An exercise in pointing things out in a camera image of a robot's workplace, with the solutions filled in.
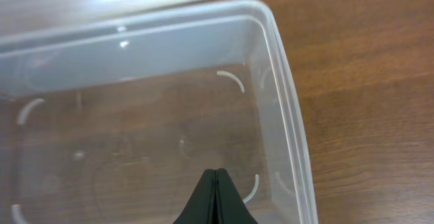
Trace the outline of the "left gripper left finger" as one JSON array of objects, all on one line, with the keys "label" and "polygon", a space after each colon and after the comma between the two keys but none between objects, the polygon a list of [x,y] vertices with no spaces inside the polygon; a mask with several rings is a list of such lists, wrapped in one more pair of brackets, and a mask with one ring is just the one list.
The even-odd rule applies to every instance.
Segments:
[{"label": "left gripper left finger", "polygon": [[207,169],[201,175],[186,206],[174,224],[212,224],[216,198],[216,171]]}]

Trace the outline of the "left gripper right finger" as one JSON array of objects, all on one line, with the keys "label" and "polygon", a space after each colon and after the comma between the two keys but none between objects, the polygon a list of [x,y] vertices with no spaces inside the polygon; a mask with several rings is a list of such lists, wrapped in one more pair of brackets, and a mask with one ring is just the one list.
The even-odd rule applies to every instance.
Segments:
[{"label": "left gripper right finger", "polygon": [[216,220],[218,224],[257,224],[243,203],[227,170],[216,173]]}]

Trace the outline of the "clear plastic container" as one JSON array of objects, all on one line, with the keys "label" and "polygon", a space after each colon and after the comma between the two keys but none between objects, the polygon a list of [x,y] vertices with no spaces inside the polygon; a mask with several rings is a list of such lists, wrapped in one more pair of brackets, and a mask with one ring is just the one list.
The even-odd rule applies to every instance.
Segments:
[{"label": "clear plastic container", "polygon": [[263,2],[1,39],[2,223],[173,223],[219,168],[255,221],[318,221],[294,80]]}]

